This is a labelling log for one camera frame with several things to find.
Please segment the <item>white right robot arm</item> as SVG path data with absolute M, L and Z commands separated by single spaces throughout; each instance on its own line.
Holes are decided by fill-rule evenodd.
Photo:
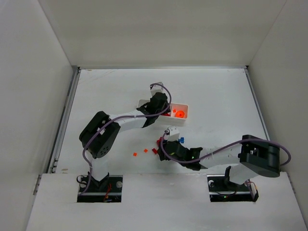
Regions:
M 281 171 L 280 147 L 251 135 L 213 151 L 186 148 L 180 141 L 161 138 L 157 153 L 160 161 L 172 160 L 193 171 L 226 166 L 227 180 L 239 185 L 256 176 L 277 178 Z

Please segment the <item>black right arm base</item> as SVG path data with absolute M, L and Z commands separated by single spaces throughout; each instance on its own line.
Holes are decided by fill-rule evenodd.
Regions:
M 230 169 L 224 175 L 207 175 L 210 202 L 253 202 L 259 198 L 256 184 L 250 180 L 239 185 L 230 181 Z

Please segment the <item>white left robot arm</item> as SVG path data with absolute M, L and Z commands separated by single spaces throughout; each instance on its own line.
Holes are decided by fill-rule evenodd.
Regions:
M 170 111 L 170 104 L 166 94 L 157 92 L 149 102 L 131 112 L 120 115 L 97 112 L 79 136 L 85 152 L 92 156 L 90 161 L 92 180 L 100 182 L 107 177 L 105 156 L 111 150 L 118 133 L 150 126 L 161 114 Z

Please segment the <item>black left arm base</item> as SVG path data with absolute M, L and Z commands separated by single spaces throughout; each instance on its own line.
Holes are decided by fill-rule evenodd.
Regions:
M 107 175 L 101 181 L 91 178 L 90 184 L 83 192 L 89 181 L 89 175 L 77 177 L 79 189 L 77 193 L 78 203 L 121 203 L 122 201 L 122 175 Z

